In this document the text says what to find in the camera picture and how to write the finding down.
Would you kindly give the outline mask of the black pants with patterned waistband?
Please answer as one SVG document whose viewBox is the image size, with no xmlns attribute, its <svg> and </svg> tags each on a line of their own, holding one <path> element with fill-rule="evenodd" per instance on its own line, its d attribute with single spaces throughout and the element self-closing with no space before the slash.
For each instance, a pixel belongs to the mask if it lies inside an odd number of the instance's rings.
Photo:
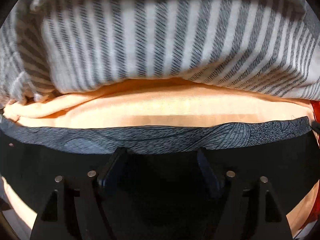
<svg viewBox="0 0 320 240">
<path fill-rule="evenodd" d="M 85 175 L 125 148 L 103 203 L 116 239 L 214 239 L 218 203 L 198 165 L 198 150 L 208 150 L 224 171 L 266 176 L 287 217 L 319 182 L 314 129 L 307 117 L 103 129 L 29 128 L 1 118 L 1 175 L 37 216 L 56 176 Z"/>
</svg>

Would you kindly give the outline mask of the red cloth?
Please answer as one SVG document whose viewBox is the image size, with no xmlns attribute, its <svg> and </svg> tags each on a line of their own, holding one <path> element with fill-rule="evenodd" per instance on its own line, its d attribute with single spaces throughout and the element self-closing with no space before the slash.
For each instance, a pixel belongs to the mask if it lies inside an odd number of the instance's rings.
<svg viewBox="0 0 320 240">
<path fill-rule="evenodd" d="M 319 122 L 319 117 L 320 117 L 319 101 L 311 100 L 310 102 L 311 102 L 311 105 L 313 107 L 313 114 L 314 114 L 315 120 L 317 122 Z M 320 210 L 319 210 L 319 192 L 320 192 L 320 189 L 318 189 L 317 197 L 316 197 L 315 203 L 314 203 L 314 205 L 312 207 L 312 210 L 310 212 L 310 215 L 308 216 L 308 218 L 305 221 L 305 223 L 300 227 L 300 229 L 305 228 L 311 222 L 319 220 L 319 213 L 320 213 Z"/>
</svg>

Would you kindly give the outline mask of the peach bed sheet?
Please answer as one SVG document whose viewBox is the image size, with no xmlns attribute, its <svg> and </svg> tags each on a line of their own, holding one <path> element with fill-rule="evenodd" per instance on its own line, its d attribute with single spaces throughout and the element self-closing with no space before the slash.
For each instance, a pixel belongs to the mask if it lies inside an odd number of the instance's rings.
<svg viewBox="0 0 320 240">
<path fill-rule="evenodd" d="M 117 127 L 200 127 L 232 122 L 259 124 L 307 117 L 315 120 L 310 100 L 286 99 L 244 90 L 203 85 L 178 78 L 127 80 L 93 92 L 51 96 L 44 102 L 9 102 L 1 118 L 18 126 L 103 129 Z M 31 239 L 36 212 L 25 204 L 1 175 L 1 187 L 20 223 L 20 239 Z M 294 237 L 315 203 L 319 182 L 289 212 Z"/>
</svg>

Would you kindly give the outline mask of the grey striped blanket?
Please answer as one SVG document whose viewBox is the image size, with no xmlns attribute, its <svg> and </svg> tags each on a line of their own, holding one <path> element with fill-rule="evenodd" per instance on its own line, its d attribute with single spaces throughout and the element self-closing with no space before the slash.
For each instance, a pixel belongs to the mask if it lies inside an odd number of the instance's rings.
<svg viewBox="0 0 320 240">
<path fill-rule="evenodd" d="M 306 0 L 18 0 L 1 26 L 1 103 L 126 79 L 319 100 Z"/>
</svg>

